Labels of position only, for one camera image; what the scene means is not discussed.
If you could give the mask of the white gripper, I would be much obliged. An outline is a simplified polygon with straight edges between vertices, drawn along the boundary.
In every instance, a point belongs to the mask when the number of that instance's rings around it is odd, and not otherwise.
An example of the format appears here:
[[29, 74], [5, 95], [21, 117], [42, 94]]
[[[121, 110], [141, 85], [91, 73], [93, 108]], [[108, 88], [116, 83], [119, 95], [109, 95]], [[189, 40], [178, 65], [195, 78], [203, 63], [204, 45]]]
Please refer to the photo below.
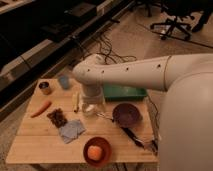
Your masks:
[[82, 85], [82, 112], [85, 116], [105, 112], [105, 98], [101, 85]]

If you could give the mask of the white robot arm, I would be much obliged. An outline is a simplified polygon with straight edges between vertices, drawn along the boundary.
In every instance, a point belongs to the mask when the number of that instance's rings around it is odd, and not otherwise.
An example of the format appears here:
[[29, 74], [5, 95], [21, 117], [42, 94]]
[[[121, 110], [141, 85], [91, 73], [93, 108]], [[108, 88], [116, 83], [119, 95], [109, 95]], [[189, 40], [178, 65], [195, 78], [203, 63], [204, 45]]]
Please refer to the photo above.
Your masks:
[[104, 83], [164, 91], [159, 171], [213, 171], [213, 53], [169, 55], [105, 65], [97, 54], [73, 69], [85, 102]]

